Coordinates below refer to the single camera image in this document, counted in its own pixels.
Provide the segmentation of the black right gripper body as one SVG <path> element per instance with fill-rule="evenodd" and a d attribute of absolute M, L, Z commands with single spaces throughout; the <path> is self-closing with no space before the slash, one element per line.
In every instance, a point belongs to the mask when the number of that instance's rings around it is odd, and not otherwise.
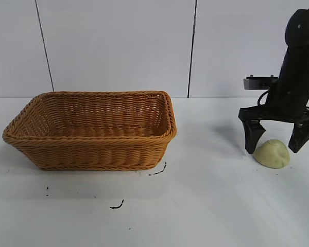
<path fill-rule="evenodd" d="M 264 104 L 241 108 L 238 117 L 247 120 L 276 120 L 282 122 L 309 121 L 309 47 L 288 48 L 277 77 L 244 79 L 246 90 L 266 90 Z"/>

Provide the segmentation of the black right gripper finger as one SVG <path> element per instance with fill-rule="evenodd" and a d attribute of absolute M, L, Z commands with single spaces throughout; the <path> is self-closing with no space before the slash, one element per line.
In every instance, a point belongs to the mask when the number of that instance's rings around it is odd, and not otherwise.
<path fill-rule="evenodd" d="M 248 154 L 254 154 L 258 141 L 266 130 L 259 120 L 247 120 L 243 122 L 243 127 L 245 133 L 245 149 Z"/>
<path fill-rule="evenodd" d="M 309 121 L 295 123 L 288 147 L 293 153 L 298 153 L 300 149 L 309 141 Z"/>

